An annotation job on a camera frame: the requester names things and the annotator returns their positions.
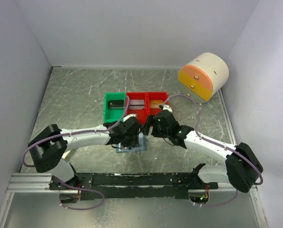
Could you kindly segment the red plastic bin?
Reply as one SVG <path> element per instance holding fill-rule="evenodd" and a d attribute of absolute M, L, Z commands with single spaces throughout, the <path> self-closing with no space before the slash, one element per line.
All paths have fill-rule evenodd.
<path fill-rule="evenodd" d="M 136 114 L 139 122 L 144 125 L 149 114 L 148 95 L 145 92 L 128 92 L 129 108 L 127 114 Z"/>
<path fill-rule="evenodd" d="M 168 98 L 167 92 L 148 92 L 150 115 L 156 115 L 161 111 L 160 105 Z"/>

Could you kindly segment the blue card holder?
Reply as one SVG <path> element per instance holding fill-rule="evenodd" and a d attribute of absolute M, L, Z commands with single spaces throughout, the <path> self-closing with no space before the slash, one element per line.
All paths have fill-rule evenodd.
<path fill-rule="evenodd" d="M 139 133 L 138 135 L 138 142 L 135 147 L 123 147 L 121 143 L 116 146 L 117 153 L 126 153 L 126 152 L 141 152 L 146 150 L 146 137 L 143 133 Z"/>

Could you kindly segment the green plastic bin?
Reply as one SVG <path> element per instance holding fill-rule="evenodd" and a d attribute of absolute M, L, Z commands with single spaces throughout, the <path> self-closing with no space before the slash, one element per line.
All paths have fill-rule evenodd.
<path fill-rule="evenodd" d="M 105 93 L 104 122 L 116 122 L 123 115 L 126 93 Z"/>

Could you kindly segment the round drawer cabinet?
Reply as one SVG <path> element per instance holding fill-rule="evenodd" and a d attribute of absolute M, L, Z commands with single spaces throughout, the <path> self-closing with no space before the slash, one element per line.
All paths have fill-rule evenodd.
<path fill-rule="evenodd" d="M 202 53 L 179 71 L 179 91 L 203 104 L 222 88 L 228 77 L 229 69 L 222 58 L 209 52 Z"/>

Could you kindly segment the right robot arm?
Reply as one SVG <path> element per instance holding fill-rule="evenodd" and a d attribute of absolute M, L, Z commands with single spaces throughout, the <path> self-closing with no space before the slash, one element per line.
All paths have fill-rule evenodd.
<path fill-rule="evenodd" d="M 206 137 L 193 127 L 180 125 L 167 110 L 149 115 L 142 132 L 162 138 L 170 145 L 203 152 L 222 163 L 220 168 L 200 165 L 191 177 L 192 186 L 196 189 L 203 188 L 209 182 L 220 182 L 229 183 L 236 190 L 247 193 L 257 184 L 263 172 L 262 165 L 248 144 L 241 142 L 234 145 Z"/>

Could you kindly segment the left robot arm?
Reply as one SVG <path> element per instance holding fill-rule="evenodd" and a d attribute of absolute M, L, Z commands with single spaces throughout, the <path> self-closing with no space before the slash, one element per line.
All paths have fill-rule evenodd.
<path fill-rule="evenodd" d="M 125 121 L 76 130 L 61 129 L 52 124 L 30 141 L 27 152 L 33 160 L 31 166 L 38 173 L 52 174 L 71 190 L 78 186 L 79 179 L 73 165 L 62 158 L 65 152 L 94 145 L 132 147 L 137 143 L 141 128 L 141 123 L 134 116 Z"/>

